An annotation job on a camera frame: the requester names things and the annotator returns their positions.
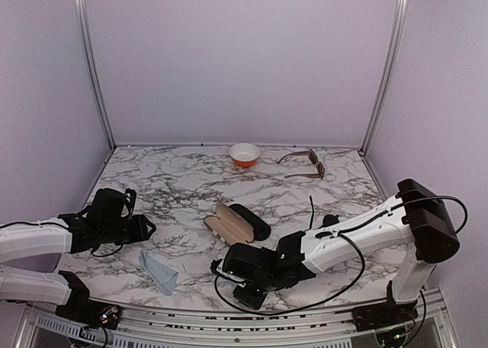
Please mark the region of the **brown striped glasses case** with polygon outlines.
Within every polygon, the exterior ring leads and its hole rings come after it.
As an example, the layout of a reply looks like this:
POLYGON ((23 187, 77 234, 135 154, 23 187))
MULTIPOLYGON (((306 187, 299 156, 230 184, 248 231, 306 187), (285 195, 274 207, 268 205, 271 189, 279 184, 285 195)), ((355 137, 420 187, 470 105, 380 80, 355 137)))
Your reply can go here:
POLYGON ((251 224, 220 202, 215 206, 214 214, 206 216, 203 222, 215 237, 229 247, 236 243, 250 244, 255 240, 251 224))

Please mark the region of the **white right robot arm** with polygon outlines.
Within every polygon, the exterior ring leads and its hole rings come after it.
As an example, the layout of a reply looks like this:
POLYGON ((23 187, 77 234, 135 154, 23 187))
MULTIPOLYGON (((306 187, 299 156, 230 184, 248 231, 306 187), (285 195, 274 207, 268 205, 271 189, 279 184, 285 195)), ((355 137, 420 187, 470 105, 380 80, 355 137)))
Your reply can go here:
POLYGON ((417 299, 434 266, 460 249, 445 202, 414 179, 398 183, 398 192, 361 215, 327 227, 282 237, 275 250, 235 243, 220 264, 224 277, 237 284, 235 298, 258 310, 269 292, 292 288, 336 264, 383 248, 407 245, 409 253, 393 280, 392 295, 377 316, 392 324, 417 299))

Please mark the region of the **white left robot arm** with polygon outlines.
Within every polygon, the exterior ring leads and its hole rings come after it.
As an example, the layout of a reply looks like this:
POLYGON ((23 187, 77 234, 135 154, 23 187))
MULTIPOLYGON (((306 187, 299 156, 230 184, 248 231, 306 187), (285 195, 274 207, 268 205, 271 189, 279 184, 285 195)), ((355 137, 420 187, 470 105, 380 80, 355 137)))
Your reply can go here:
POLYGON ((123 247, 149 240, 156 226, 134 214, 136 191, 97 190, 90 205, 78 213, 60 214, 45 221, 14 221, 1 226, 1 298, 54 304, 61 312, 90 321, 104 306, 91 300, 90 291, 72 272, 35 272, 7 264, 25 257, 96 251, 104 244, 123 247))

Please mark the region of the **black woven glasses case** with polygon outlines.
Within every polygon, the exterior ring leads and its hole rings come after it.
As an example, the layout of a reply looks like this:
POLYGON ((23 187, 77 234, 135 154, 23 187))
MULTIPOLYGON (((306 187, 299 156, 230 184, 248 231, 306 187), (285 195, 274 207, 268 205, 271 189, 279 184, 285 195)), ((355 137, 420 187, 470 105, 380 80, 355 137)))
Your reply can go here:
POLYGON ((244 221, 251 225, 254 240, 264 241, 271 235, 271 227, 257 214, 241 204, 231 204, 230 209, 236 212, 244 221))

